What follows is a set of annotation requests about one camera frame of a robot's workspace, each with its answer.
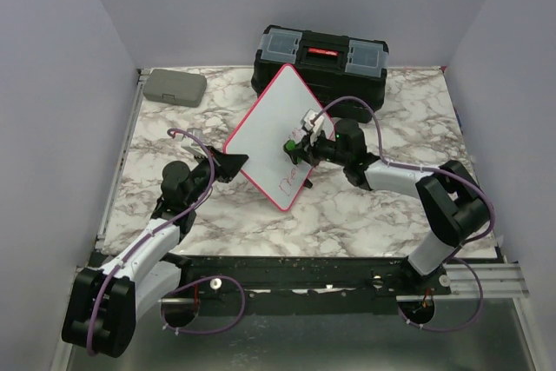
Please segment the green whiteboard eraser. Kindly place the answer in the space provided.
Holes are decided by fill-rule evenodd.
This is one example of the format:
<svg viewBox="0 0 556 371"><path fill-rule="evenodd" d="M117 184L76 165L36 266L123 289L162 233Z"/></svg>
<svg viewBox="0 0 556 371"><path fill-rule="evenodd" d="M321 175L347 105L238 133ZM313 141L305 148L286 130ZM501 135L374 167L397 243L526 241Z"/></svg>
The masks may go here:
<svg viewBox="0 0 556 371"><path fill-rule="evenodd" d="M294 140L288 140L283 146L284 152L288 155L289 159L294 165L300 163L299 150L297 143Z"/></svg>

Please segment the pink framed whiteboard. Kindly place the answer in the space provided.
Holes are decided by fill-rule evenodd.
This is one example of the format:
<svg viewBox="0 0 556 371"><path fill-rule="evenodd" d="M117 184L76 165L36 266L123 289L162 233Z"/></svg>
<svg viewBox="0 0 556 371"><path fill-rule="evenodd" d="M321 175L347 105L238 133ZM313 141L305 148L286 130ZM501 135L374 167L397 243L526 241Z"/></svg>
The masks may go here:
<svg viewBox="0 0 556 371"><path fill-rule="evenodd" d="M241 173L279 210L288 211L312 167L293 164L283 146L299 142L301 121L322 105L290 64L283 65L223 145L226 154L244 154Z"/></svg>

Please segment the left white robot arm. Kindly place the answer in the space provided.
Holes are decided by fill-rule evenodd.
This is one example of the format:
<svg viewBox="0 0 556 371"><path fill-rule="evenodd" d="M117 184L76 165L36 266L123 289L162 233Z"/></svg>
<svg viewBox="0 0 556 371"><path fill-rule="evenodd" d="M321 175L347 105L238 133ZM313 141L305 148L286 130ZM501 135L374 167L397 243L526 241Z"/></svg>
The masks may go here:
<svg viewBox="0 0 556 371"><path fill-rule="evenodd" d="M248 161L244 154L205 148L194 168L174 161L162 170L162 194L145 230L117 257L81 270L73 282L62 340L91 355L119 357L130 344L140 317L165 295L185 296L192 281L182 262L166 254L192 229L195 209L214 182L231 182Z"/></svg>

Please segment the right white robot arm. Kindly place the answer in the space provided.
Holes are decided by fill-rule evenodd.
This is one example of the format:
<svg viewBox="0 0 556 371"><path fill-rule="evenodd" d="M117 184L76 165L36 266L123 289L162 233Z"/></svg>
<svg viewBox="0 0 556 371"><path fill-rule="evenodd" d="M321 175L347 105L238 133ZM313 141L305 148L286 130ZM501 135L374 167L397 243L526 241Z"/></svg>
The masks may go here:
<svg viewBox="0 0 556 371"><path fill-rule="evenodd" d="M367 150L359 124L341 119L333 139L322 129L306 129L299 142L289 140L284 152L294 164L320 162L341 166L348 182L368 191L391 191L420 201L430 232L400 267L400 285L412 295L431 284L431 274L491 218L480 189L466 168L450 160L438 168L410 169L384 162Z"/></svg>

